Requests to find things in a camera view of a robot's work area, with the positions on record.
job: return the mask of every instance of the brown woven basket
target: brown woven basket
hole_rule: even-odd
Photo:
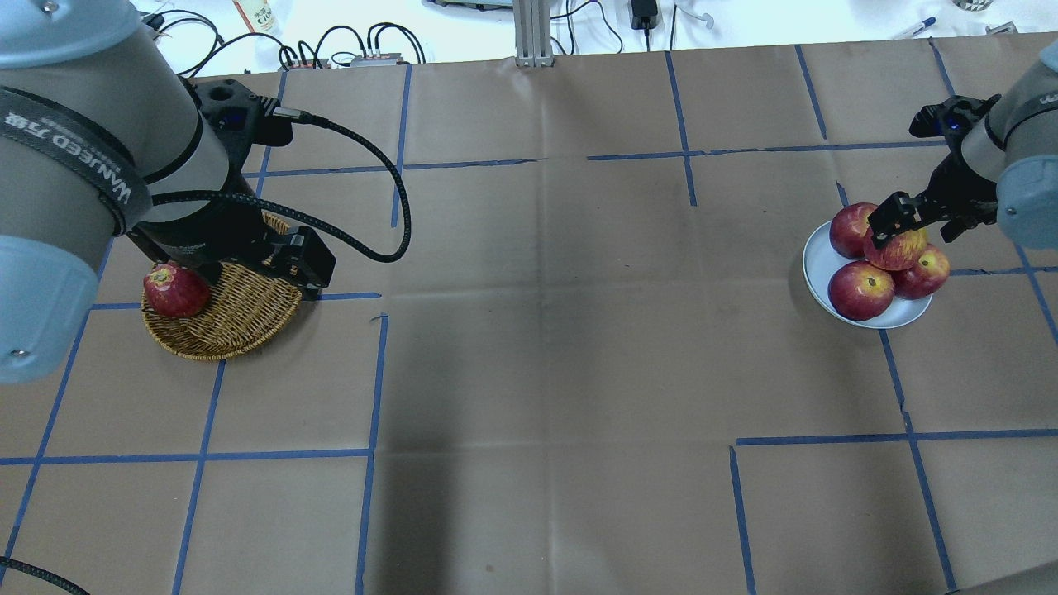
[[[264,213],[264,222],[279,233],[289,226]],[[247,354],[275,336],[302,303],[302,292],[289,283],[266,277],[242,265],[223,264],[209,303],[191,318],[158,314],[141,300],[143,322],[167,351],[198,361],[218,361]]]

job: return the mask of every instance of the metal bracket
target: metal bracket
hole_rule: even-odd
[[[514,59],[522,67],[553,66],[547,0],[514,0]]]

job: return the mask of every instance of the white bowl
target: white bowl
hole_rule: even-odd
[[[827,295],[826,287],[831,284],[831,277],[834,276],[834,273],[852,262],[851,258],[845,258],[841,254],[838,254],[834,250],[834,247],[831,246],[829,221],[819,226],[808,236],[808,241],[804,245],[802,267],[804,269],[804,280],[808,284],[808,291],[811,292],[811,296],[826,311],[849,324],[863,328],[896,328],[904,326],[923,315],[923,312],[926,311],[929,303],[933,300],[932,295],[927,295],[918,300],[893,298],[893,303],[886,308],[886,311],[873,319],[863,321],[849,320],[839,314],[834,309],[834,306],[831,305],[831,298]]]

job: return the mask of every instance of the red fruit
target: red fruit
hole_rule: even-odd
[[[845,258],[863,257],[863,238],[871,229],[867,216],[877,208],[870,202],[857,202],[838,211],[831,220],[831,246],[838,254]]]
[[[863,255],[869,263],[887,271],[902,271],[910,268],[923,255],[926,245],[929,244],[925,229],[904,232],[889,240],[881,250],[874,247],[872,235],[874,232],[868,230],[867,237],[863,238]]]
[[[209,302],[205,280],[176,263],[156,265],[143,277],[143,290],[150,307],[163,317],[190,318]]]
[[[951,264],[941,249],[932,244],[926,246],[914,265],[893,273],[896,295],[905,300],[925,298],[944,285],[951,274]]]
[[[854,260],[838,269],[826,286],[834,309],[849,320],[869,320],[893,303],[893,277],[864,260]]]

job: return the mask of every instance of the marker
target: marker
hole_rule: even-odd
[[[936,22],[936,18],[930,17],[930,18],[924,20],[923,22],[915,23],[914,26],[912,26],[911,29],[909,29],[909,30],[900,33],[896,37],[893,37],[893,39],[911,39],[915,35],[918,35],[919,33],[922,33],[922,32],[926,31],[927,29],[933,26],[933,23],[935,23],[935,22]]]

